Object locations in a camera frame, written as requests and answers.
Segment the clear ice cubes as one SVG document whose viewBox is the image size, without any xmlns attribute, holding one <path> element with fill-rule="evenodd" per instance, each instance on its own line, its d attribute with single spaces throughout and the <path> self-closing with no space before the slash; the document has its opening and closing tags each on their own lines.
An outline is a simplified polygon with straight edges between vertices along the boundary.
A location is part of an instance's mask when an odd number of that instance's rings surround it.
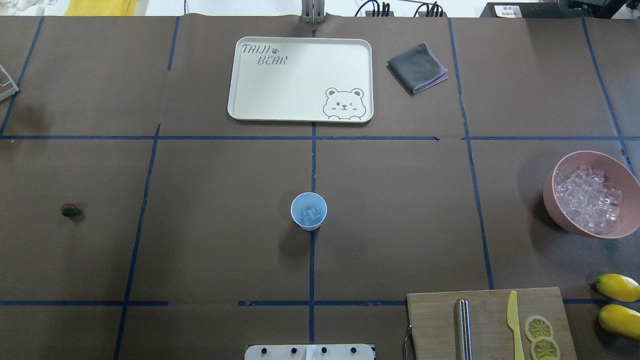
<svg viewBox="0 0 640 360">
<path fill-rule="evenodd" d="M 607 181 L 604 170 L 565 165 L 554 172 L 552 180 L 563 214 L 579 228 L 595 235 L 617 229 L 624 193 Z"/>
</svg>

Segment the light blue plastic cup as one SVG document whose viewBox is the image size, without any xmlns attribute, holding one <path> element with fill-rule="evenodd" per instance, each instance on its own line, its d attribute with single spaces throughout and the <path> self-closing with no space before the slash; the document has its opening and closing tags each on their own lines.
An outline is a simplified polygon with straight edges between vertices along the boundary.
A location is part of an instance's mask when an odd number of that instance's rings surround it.
<svg viewBox="0 0 640 360">
<path fill-rule="evenodd" d="M 313 221 L 307 214 L 309 207 L 320 207 L 323 212 L 323 218 L 320 221 Z M 328 206 L 324 198 L 320 194 L 314 192 L 306 192 L 298 194 L 292 201 L 290 206 L 290 216 L 293 221 L 303 230 L 315 231 L 323 224 L 328 214 Z"/>
</svg>

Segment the cream bear tray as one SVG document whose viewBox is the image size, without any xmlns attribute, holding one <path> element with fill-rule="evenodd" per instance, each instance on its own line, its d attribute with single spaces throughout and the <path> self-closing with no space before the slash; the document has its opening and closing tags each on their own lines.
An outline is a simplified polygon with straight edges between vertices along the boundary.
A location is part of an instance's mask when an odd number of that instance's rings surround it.
<svg viewBox="0 0 640 360">
<path fill-rule="evenodd" d="M 374 114 L 371 44 L 245 36 L 235 44 L 227 112 L 242 121 L 368 123 Z"/>
</svg>

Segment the grey folded cloth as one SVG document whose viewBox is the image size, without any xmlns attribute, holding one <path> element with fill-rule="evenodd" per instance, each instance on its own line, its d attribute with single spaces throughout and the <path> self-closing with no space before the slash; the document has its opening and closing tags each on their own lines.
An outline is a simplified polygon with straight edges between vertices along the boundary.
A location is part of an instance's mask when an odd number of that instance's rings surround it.
<svg viewBox="0 0 640 360">
<path fill-rule="evenodd" d="M 449 79 L 448 69 L 437 59 L 427 43 L 419 43 L 389 59 L 387 66 L 411 95 Z"/>
</svg>

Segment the wooden cutting board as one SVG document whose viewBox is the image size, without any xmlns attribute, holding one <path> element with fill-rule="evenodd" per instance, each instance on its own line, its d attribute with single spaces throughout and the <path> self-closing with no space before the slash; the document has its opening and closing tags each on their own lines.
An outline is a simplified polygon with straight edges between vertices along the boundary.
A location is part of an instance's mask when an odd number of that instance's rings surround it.
<svg viewBox="0 0 640 360">
<path fill-rule="evenodd" d="M 407 312 L 413 328 L 414 353 L 418 360 L 455 360 L 455 308 L 458 299 L 470 306 L 471 353 L 474 360 L 512 360 L 514 338 L 507 322 L 510 289 L 482 291 L 418 292 L 407 294 Z M 519 288 L 518 315 L 521 328 L 526 319 L 541 316 L 554 329 L 562 360 L 578 356 L 558 287 Z"/>
</svg>

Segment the yellow plastic knife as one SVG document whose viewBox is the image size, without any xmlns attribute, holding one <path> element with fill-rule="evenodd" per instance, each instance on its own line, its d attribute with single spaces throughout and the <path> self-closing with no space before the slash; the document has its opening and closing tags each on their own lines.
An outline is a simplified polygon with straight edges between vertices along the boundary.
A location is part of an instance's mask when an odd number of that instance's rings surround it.
<svg viewBox="0 0 640 360">
<path fill-rule="evenodd" d="M 518 294 L 514 290 L 510 291 L 507 299 L 506 322 L 512 332 L 513 358 L 514 360 L 525 360 L 519 320 Z"/>
</svg>

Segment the red strawberry on table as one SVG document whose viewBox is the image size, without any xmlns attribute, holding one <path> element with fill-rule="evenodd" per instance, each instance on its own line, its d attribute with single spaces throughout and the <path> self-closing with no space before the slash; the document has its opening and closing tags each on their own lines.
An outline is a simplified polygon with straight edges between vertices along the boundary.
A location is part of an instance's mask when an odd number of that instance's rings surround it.
<svg viewBox="0 0 640 360">
<path fill-rule="evenodd" d="M 74 217 L 77 217 L 78 214 L 80 214 L 81 211 L 77 207 L 77 205 L 75 205 L 74 203 L 64 203 L 60 207 L 60 212 L 61 212 L 62 216 L 66 217 L 66 218 L 74 218 Z"/>
</svg>

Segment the black box with label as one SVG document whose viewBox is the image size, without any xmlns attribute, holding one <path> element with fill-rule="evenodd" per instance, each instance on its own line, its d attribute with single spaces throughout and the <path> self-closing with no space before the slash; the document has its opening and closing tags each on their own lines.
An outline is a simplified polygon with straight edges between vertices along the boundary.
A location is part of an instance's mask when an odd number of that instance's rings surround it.
<svg viewBox="0 0 640 360">
<path fill-rule="evenodd" d="M 563 19 L 558 3 L 550 2 L 487 2 L 480 18 L 502 19 Z"/>
</svg>

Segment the pink bowl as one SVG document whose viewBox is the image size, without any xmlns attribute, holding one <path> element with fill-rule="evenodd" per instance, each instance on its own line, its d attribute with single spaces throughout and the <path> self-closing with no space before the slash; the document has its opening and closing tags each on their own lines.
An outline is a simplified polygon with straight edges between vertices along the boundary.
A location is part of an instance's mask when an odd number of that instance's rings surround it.
<svg viewBox="0 0 640 360">
<path fill-rule="evenodd" d="M 615 230 L 608 234 L 592 234 L 574 223 L 563 211 L 554 194 L 554 175 L 564 166 L 594 166 L 605 171 L 606 178 L 622 191 L 621 219 Z M 550 217 L 558 226 L 581 237 L 592 239 L 621 239 L 636 232 L 640 225 L 640 185 L 636 176 L 615 158 L 592 150 L 580 150 L 565 155 L 551 170 L 542 191 L 544 205 Z"/>
</svg>

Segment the lemon slice lower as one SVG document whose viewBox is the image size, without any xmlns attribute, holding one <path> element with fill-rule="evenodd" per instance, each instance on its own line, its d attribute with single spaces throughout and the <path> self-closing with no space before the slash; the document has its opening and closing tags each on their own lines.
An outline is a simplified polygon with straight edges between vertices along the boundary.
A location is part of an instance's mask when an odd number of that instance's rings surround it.
<svg viewBox="0 0 640 360">
<path fill-rule="evenodd" d="M 560 360 L 562 351 L 555 339 L 539 336 L 532 340 L 529 352 L 533 360 Z"/>
</svg>

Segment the yellow cloth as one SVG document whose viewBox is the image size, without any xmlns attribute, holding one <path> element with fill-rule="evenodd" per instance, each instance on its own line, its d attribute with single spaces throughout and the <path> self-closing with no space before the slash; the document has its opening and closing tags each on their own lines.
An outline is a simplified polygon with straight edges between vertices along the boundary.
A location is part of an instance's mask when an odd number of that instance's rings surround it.
<svg viewBox="0 0 640 360">
<path fill-rule="evenodd" d="M 136 7 L 137 0 L 71 0 L 64 16 L 132 16 Z"/>
</svg>

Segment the yellow lemon near bowl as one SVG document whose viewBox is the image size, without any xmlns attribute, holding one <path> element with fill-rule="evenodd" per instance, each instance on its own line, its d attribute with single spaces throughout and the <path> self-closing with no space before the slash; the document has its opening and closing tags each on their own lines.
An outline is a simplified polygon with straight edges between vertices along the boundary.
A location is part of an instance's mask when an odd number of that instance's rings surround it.
<svg viewBox="0 0 640 360">
<path fill-rule="evenodd" d="M 640 298 L 640 285 L 637 281 L 625 275 L 606 273 L 595 280 L 596 289 L 610 299 L 633 303 Z"/>
</svg>

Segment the yellow lemon near edge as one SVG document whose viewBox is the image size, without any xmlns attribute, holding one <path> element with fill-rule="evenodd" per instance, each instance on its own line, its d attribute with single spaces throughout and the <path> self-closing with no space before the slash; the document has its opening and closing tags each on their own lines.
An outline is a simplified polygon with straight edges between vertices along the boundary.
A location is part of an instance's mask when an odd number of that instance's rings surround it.
<svg viewBox="0 0 640 360">
<path fill-rule="evenodd" d="M 628 307 L 608 304 L 599 310 L 601 328 L 617 337 L 633 342 L 640 341 L 640 313 Z"/>
</svg>

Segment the aluminium frame post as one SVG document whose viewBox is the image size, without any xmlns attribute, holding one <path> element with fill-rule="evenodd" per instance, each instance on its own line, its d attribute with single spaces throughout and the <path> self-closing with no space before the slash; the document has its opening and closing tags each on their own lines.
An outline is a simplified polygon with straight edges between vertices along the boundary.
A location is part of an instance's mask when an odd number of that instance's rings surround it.
<svg viewBox="0 0 640 360">
<path fill-rule="evenodd" d="M 325 0 L 302 0 L 301 22 L 306 24 L 321 24 L 326 21 Z"/>
</svg>

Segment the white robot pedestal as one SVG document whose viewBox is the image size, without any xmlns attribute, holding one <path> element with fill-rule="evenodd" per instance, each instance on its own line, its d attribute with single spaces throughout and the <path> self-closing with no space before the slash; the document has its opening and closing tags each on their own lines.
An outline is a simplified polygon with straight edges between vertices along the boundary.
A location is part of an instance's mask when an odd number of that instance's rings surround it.
<svg viewBox="0 0 640 360">
<path fill-rule="evenodd" d="M 245 360 L 375 360 L 373 345 L 342 344 L 257 344 L 249 346 Z"/>
</svg>

